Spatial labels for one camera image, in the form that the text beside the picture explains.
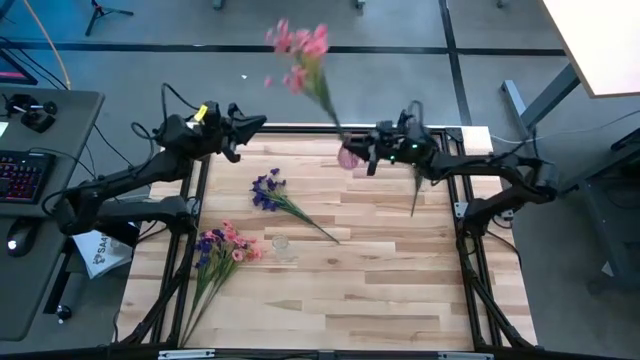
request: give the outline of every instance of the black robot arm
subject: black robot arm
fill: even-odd
[[[415,167],[424,178],[439,182],[455,175],[499,176],[511,187],[488,198],[467,204],[463,228],[484,235],[491,218],[507,210],[514,212],[528,202],[541,204],[555,199],[558,186],[556,167],[539,158],[513,153],[456,156],[441,152],[438,143],[419,121],[403,111],[397,126],[382,121],[369,134],[348,137],[343,146],[368,162],[367,175],[375,174],[381,159]],[[524,174],[520,168],[527,168]]]
[[[193,229],[193,216],[179,196],[155,202],[107,200],[157,181],[184,179],[194,160],[213,153],[238,162],[236,145],[246,145],[267,121],[265,116],[244,116],[235,104],[229,106],[228,117],[223,117],[214,102],[205,103],[194,117],[198,123],[193,127],[186,119],[172,115],[154,130],[153,139],[165,151],[144,164],[65,190],[53,210],[60,230],[67,235],[94,229],[109,234],[114,224],[153,220],[164,222],[172,232]]]

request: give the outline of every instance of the computer mouse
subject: computer mouse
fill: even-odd
[[[40,220],[34,218],[18,218],[7,234],[7,253],[9,256],[25,256],[33,248],[38,235]]]

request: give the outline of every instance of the concrete floor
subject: concrete floor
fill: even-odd
[[[560,42],[537,2],[513,0],[499,10],[493,0],[449,0],[457,46],[559,49]],[[362,14],[351,9],[348,0],[229,0],[219,13],[210,8],[209,0],[105,0],[104,6],[131,9],[136,15],[110,15],[100,20],[89,38],[84,37],[91,13],[88,1],[32,3],[58,42],[259,45],[265,30],[287,16],[295,26],[328,23],[335,45],[445,46],[438,0],[368,0]],[[42,38],[19,2],[9,18],[17,24],[0,23],[4,36]],[[49,51],[30,53],[58,74]],[[132,162],[146,159],[148,145],[130,132],[129,123],[139,121],[148,128],[159,124],[162,82],[171,83],[194,103],[234,101],[245,113],[264,113],[272,122],[327,121],[306,99],[294,98],[279,87],[263,89],[265,75],[278,76],[284,69],[271,54],[64,51],[62,56],[74,89],[105,93],[98,126]],[[460,56],[473,124],[487,125],[497,136],[518,139],[498,90],[501,82],[514,80],[525,101],[531,101],[567,62],[564,57]],[[344,122],[395,119],[409,100],[417,98],[425,102],[428,124],[460,124],[447,55],[330,54],[327,72]],[[539,134],[599,126],[638,108],[637,97],[590,100],[578,86],[540,124]],[[171,102],[170,111],[184,114],[186,109]],[[609,145],[638,123],[637,118],[629,118],[591,133],[550,137],[541,146],[566,179],[606,156]],[[511,147],[500,142],[494,145],[496,151]],[[98,172],[123,166],[119,159],[112,160],[112,152],[97,134],[92,134],[89,146],[97,158]],[[88,161],[86,154],[83,161]],[[73,182],[84,176],[78,172]],[[516,216],[514,232],[542,346],[640,357],[639,297],[615,292],[592,296],[586,291],[585,282],[599,272],[603,258],[579,195],[525,207]],[[124,285],[125,280],[117,277],[93,281],[72,277],[64,298],[74,307],[72,320],[60,326],[54,316],[39,315],[24,341],[0,343],[0,353],[109,342],[111,319]]]

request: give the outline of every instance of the rgb keyboard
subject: rgb keyboard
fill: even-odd
[[[37,203],[55,158],[52,154],[0,150],[0,202]]]

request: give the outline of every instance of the wooden tabletop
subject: wooden tabletop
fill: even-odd
[[[491,151],[486,127],[464,127],[463,133],[467,153]],[[446,182],[425,185],[410,217],[408,168],[380,163],[376,176],[367,177],[362,166],[341,169],[338,148],[335,136],[265,134],[241,147],[238,164],[212,159],[201,230],[230,219],[241,234],[259,239],[265,256],[229,280],[187,347],[472,349]],[[290,198],[340,245],[286,213],[254,208],[251,181],[272,167],[287,179]],[[501,190],[495,177],[472,182],[477,197]],[[175,195],[179,186],[155,184],[152,196]],[[513,241],[510,231],[492,230]],[[271,239],[280,234],[290,240],[289,260],[279,260],[272,249]],[[168,238],[157,236],[136,249],[118,319],[123,336],[158,295]],[[485,249],[497,303],[535,343],[516,255],[488,236]],[[483,307],[480,313],[489,339]]]
[[[589,96],[640,94],[640,1],[541,1]]]

